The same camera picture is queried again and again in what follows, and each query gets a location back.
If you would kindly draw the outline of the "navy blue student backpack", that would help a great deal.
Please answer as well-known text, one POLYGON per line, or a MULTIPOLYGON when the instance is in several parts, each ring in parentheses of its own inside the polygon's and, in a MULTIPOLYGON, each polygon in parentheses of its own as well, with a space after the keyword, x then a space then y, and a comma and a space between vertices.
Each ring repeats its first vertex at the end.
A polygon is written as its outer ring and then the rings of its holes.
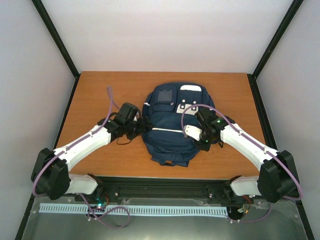
POLYGON ((158 85, 142 107, 152 129, 142 134, 142 140, 152 161, 161 166, 187 167, 198 153, 196 141, 185 137, 183 126, 199 126, 195 113, 199 105, 214 107, 207 89, 192 82, 169 82, 158 85))

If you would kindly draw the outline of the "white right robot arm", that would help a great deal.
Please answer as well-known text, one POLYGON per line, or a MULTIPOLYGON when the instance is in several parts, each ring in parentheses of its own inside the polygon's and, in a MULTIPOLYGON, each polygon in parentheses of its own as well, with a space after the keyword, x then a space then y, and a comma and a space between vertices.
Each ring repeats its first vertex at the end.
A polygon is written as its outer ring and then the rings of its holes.
POLYGON ((218 117, 210 108, 202 108, 195 114, 200 127, 185 127, 188 136, 203 151, 211 144, 228 144, 245 156, 259 171, 258 176, 239 176, 230 183, 237 196, 261 196, 271 203, 280 199, 299 200, 302 197, 293 155, 287 150, 278 151, 257 141, 243 131, 229 117, 218 117))

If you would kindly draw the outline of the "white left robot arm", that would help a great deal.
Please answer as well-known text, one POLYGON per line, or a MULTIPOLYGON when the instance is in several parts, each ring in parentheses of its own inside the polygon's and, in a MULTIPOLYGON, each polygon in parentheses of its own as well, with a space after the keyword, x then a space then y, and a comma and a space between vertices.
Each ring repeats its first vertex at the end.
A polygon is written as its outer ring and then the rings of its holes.
POLYGON ((108 113, 89 132, 62 147, 42 149, 32 174, 32 194, 57 200, 67 194, 87 195, 92 201, 104 201, 104 185, 93 174, 72 174, 71 170, 85 157, 119 138, 132 141, 151 130, 151 123, 141 111, 124 103, 118 112, 108 113))

